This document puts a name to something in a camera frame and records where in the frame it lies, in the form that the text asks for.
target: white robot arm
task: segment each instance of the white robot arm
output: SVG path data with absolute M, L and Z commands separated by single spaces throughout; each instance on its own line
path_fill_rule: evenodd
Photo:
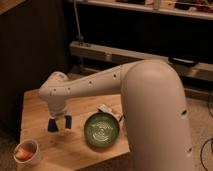
M 195 170 L 184 89 L 162 61 L 120 65 L 76 81 L 55 72 L 39 93 L 53 118 L 66 115 L 68 98 L 120 93 L 134 169 Z

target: green bowl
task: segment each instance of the green bowl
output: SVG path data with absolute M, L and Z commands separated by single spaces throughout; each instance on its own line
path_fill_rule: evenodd
M 99 112 L 90 116 L 84 125 L 84 136 L 95 147 L 111 146 L 119 135 L 117 119 L 111 114 Z

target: small bowl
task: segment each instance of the small bowl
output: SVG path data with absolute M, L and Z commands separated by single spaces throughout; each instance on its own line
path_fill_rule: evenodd
M 87 142 L 95 147 L 111 146 L 119 132 L 120 126 L 117 119 L 109 113 L 95 113 L 87 119 L 84 125 L 84 136 Z

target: wooden table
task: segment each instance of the wooden table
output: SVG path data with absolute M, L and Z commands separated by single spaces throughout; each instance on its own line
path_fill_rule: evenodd
M 72 129 L 57 133 L 47 132 L 49 111 L 47 103 L 38 97 L 38 91 L 24 95 L 21 141 L 32 138 L 38 141 L 43 160 L 35 166 L 19 165 L 19 171 L 66 171 L 77 170 L 129 152 L 128 141 L 122 129 L 115 144 L 107 149 L 92 149 L 84 138 L 86 119 L 97 112 L 101 104 L 121 111 L 120 96 L 99 96 L 68 100 L 69 112 L 73 117 Z

